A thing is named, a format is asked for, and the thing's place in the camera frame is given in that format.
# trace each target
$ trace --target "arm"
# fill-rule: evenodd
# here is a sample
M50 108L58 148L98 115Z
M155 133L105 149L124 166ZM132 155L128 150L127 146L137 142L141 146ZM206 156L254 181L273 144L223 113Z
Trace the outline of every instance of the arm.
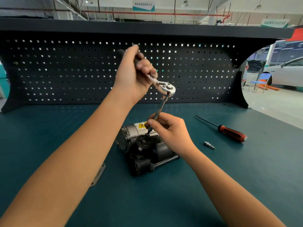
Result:
M21 188L0 226L64 226L106 158L132 106L151 82L137 69L157 77L134 45L125 53L113 89L92 116L35 171Z
M150 116L148 124L166 145L196 173L201 185L228 226L285 225L253 195L207 158L191 141L184 120L161 112L158 120Z

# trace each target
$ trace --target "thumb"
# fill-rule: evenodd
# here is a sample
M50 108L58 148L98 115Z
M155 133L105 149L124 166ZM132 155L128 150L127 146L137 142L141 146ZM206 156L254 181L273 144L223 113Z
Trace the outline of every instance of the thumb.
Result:
M164 128L158 121L149 119L147 123L160 135L160 137L165 139L169 135L169 131Z
M139 46L136 44L129 47L124 53L121 63L132 64L134 62L134 58L137 55L138 51L139 51Z

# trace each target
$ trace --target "teal work surface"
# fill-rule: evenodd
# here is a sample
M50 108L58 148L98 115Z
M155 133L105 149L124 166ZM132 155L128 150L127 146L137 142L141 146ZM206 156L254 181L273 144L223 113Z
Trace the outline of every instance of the teal work surface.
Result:
M124 125L146 121L157 107L135 105ZM96 108L26 106L0 114L0 214L36 168ZM164 111L183 118L195 145L287 226L303 226L303 130L233 104L168 103ZM196 114L242 131L248 141L229 140ZM204 141L216 150L204 146ZM105 163L98 183L88 190L67 226L225 226L183 159L132 177L114 144Z

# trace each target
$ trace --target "ratchet wrench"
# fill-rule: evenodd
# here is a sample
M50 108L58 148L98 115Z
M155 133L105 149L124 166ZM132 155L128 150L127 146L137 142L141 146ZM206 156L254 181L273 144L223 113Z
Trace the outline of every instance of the ratchet wrench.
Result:
M120 55L124 55L125 51L122 50L122 49L118 49L117 52L120 54ZM137 63L139 62L138 59L134 59L134 64L136 65ZM156 87L156 89L163 95L162 98L161 98L161 103L158 107L158 110L156 112L156 114L154 115L154 120L157 120L160 112L162 111L162 108L165 104L165 102L170 98L172 97L175 92L176 92L176 88L171 85L170 83L168 82L161 82L161 81L158 81L155 77L153 77L152 75L146 75L148 79L151 80L151 82L153 83L153 85ZM153 130L153 128L150 126L148 128L148 132L146 133L147 136L149 136L150 132Z

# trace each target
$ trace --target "blue chair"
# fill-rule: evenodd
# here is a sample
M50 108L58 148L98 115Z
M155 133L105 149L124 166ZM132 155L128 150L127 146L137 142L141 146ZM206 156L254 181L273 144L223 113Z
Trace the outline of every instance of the blue chair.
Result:
M270 78L271 74L270 73L262 73L259 78L257 79L257 81L250 81L251 83L255 84L255 91L257 91L259 84L265 84L264 89L263 89L263 93L265 91L267 82Z

